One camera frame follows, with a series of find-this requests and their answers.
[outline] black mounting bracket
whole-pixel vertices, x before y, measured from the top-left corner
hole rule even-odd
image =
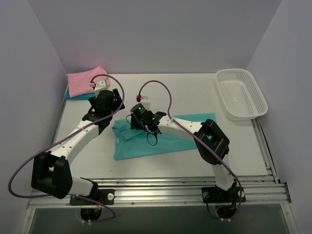
[[[115,190],[114,189],[99,189],[97,191],[97,201],[102,203],[103,205],[113,205],[115,199]],[[93,202],[86,201],[80,199],[76,196],[71,196],[69,204],[71,206],[87,206],[87,205],[94,205]]]
[[[246,201],[244,188],[242,188],[242,202]],[[227,191],[219,187],[204,187],[201,188],[202,199],[204,203],[233,203],[239,202],[240,187],[232,186]]]

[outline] laundry basket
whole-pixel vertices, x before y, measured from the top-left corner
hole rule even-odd
[[[220,70],[215,80],[222,109],[230,120],[254,119],[268,111],[267,102],[250,72],[243,69]]]

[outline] teal cloth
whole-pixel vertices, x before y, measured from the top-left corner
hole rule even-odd
[[[70,97],[68,89],[66,90],[66,93],[65,93],[66,100],[88,100],[89,98],[93,98],[95,96],[96,96],[95,93],[90,93],[90,94],[78,95],[76,97]]]
[[[208,118],[216,121],[214,113],[175,117],[194,122],[205,122]],[[173,134],[158,134],[157,145],[151,146],[146,140],[147,133],[142,130],[130,129],[130,125],[125,119],[116,120],[112,129],[115,133],[115,160],[197,149],[193,140]],[[156,142],[154,136],[149,135],[148,137],[151,144]]]

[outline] purple cable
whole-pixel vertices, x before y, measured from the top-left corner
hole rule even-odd
[[[105,116],[105,117],[103,117],[103,118],[101,118],[101,119],[98,119],[98,120],[96,120],[96,121],[94,121],[94,122],[92,122],[92,123],[87,124],[87,125],[84,126],[83,128],[80,128],[80,129],[78,129],[77,131],[75,131],[74,133],[72,133],[72,134],[70,134],[69,136],[65,137],[63,140],[60,140],[60,141],[58,141],[58,142],[56,142],[56,143],[50,145],[49,147],[45,148],[44,150],[39,151],[38,153],[36,153],[36,154],[34,154],[33,156],[31,156],[29,159],[27,159],[26,161],[24,161],[24,162],[16,169],[16,171],[13,173],[13,175],[11,176],[11,178],[10,178],[10,180],[9,180],[9,183],[8,183],[8,191],[9,191],[10,194],[12,194],[13,196],[19,197],[19,198],[36,198],[36,197],[49,196],[48,194],[42,194],[42,195],[19,195],[19,194],[15,193],[15,192],[12,190],[12,182],[13,182],[13,179],[14,179],[15,176],[20,172],[20,170],[21,170],[28,162],[30,162],[32,159],[34,159],[35,157],[39,156],[40,154],[46,152],[47,150],[50,150],[51,148],[53,148],[53,147],[55,147],[55,146],[57,146],[57,145],[59,145],[59,144],[62,144],[63,142],[65,142],[65,141],[67,141],[68,139],[70,139],[70,138],[72,138],[73,136],[75,136],[76,134],[80,133],[83,129],[86,129],[86,128],[90,127],[90,126],[93,125],[93,124],[96,124],[96,123],[101,122],[101,121],[103,121],[103,120],[105,120],[105,119],[107,119],[107,118],[112,117],[114,114],[116,114],[116,113],[121,109],[121,107],[122,107],[122,105],[123,105],[123,102],[124,102],[124,99],[125,99],[125,92],[124,92],[124,89],[123,89],[121,83],[120,83],[116,78],[114,78],[114,77],[112,77],[112,76],[110,76],[110,75],[107,75],[107,74],[100,74],[100,75],[97,75],[97,76],[93,77],[93,78],[91,79],[91,81],[93,81],[96,77],[99,77],[99,76],[109,77],[109,78],[113,79],[114,81],[116,81],[117,84],[120,86],[120,89],[121,89],[121,92],[122,92],[122,100],[121,100],[121,104],[118,106],[118,108],[117,108],[114,112],[112,112],[110,115]]]
[[[110,207],[108,207],[108,206],[106,206],[106,205],[104,205],[104,204],[102,204],[102,203],[100,203],[100,202],[98,202],[98,201],[94,201],[94,200],[89,199],[89,198],[86,198],[86,197],[84,197],[84,196],[77,196],[77,198],[80,198],[80,199],[82,199],[82,200],[86,200],[86,201],[93,202],[93,203],[95,203],[95,204],[97,204],[97,205],[99,205],[99,206],[104,207],[105,209],[109,210],[109,211],[113,214],[112,216],[107,217],[107,218],[101,218],[101,219],[98,219],[98,220],[91,221],[91,223],[103,222],[103,221],[106,221],[106,220],[109,220],[109,219],[112,219],[112,218],[115,218],[115,217],[116,217],[116,213],[115,213],[115,211],[113,211],[113,209],[111,209]]]
[[[236,214],[238,213],[239,209],[240,209],[240,205],[241,205],[241,202],[242,202],[242,192],[243,192],[243,188],[242,188],[242,185],[238,179],[238,176],[229,168],[228,165],[226,165],[222,159],[211,149],[209,148],[208,145],[206,145],[201,139],[199,139],[198,137],[196,137],[192,132],[190,132],[188,129],[186,129],[185,127],[183,127],[179,122],[177,122],[174,118],[171,117],[170,115],[170,108],[171,108],[171,104],[172,104],[172,96],[171,96],[171,93],[170,93],[170,90],[168,89],[168,87],[161,81],[159,80],[150,80],[148,82],[146,82],[145,84],[142,85],[142,87],[140,88],[138,94],[140,95],[141,92],[142,92],[142,89],[144,88],[145,85],[147,85],[148,83],[151,83],[151,82],[156,82],[156,83],[159,83],[161,84],[162,86],[165,87],[165,89],[168,91],[168,94],[169,94],[169,107],[168,107],[168,117],[176,124],[178,125],[181,129],[183,129],[185,132],[187,132],[189,135],[191,135],[195,140],[197,140],[202,146],[204,146],[215,158],[216,160],[221,163],[225,168],[226,170],[228,170],[228,172],[237,180],[238,182],[238,185],[240,187],[240,196],[239,196],[239,204],[237,206],[237,210],[235,212],[235,214],[230,218],[230,219],[233,219]]]

